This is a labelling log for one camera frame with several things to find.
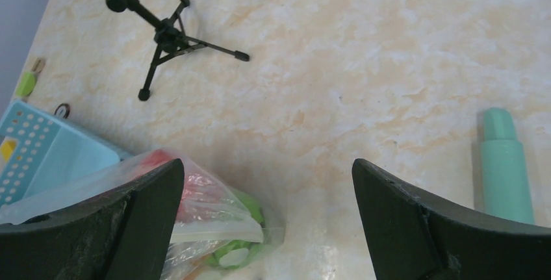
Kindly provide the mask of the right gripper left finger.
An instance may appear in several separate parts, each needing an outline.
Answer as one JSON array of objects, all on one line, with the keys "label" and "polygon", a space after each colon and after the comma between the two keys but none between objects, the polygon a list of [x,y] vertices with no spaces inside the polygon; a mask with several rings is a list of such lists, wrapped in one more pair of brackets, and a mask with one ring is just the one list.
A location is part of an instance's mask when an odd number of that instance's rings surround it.
[{"label": "right gripper left finger", "polygon": [[153,171],[69,207],[1,226],[2,279],[159,279],[184,166]]}]

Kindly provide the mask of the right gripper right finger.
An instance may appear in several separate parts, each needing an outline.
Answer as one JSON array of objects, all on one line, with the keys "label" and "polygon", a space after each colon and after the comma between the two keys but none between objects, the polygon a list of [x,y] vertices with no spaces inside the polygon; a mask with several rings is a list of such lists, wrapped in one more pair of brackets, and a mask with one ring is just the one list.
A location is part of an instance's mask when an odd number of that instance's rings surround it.
[{"label": "right gripper right finger", "polygon": [[352,179],[377,279],[549,279],[550,229],[411,185],[365,159]]}]

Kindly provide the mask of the red toy bell pepper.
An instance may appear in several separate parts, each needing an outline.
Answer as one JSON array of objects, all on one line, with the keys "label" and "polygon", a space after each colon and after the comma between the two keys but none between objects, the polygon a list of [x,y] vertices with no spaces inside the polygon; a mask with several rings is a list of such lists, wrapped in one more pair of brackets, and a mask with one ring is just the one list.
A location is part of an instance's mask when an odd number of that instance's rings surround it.
[{"label": "red toy bell pepper", "polygon": [[181,160],[185,169],[184,188],[176,215],[177,222],[211,219],[215,213],[213,204],[230,205],[234,202],[228,187],[217,177],[187,157]]}]

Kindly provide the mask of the clear polka dot zip bag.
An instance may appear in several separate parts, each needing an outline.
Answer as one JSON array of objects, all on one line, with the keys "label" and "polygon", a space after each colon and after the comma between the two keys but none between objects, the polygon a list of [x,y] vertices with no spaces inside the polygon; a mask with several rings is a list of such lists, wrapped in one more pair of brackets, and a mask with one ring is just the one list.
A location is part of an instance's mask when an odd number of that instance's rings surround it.
[{"label": "clear polka dot zip bag", "polygon": [[[157,149],[82,177],[34,178],[27,163],[1,177],[1,222],[19,224],[124,185],[176,159]],[[271,208],[181,157],[183,193],[162,279],[221,279],[283,243],[285,228]]]}]

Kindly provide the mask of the blue perforated plastic basket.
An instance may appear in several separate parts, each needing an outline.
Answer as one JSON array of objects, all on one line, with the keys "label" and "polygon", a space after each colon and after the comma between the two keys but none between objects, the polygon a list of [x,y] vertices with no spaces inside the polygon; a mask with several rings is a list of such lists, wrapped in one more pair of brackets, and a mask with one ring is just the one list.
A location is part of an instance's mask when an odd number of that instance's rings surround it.
[{"label": "blue perforated plastic basket", "polygon": [[1,118],[1,136],[16,142],[1,170],[1,206],[112,166],[132,155],[78,125],[21,100]]}]

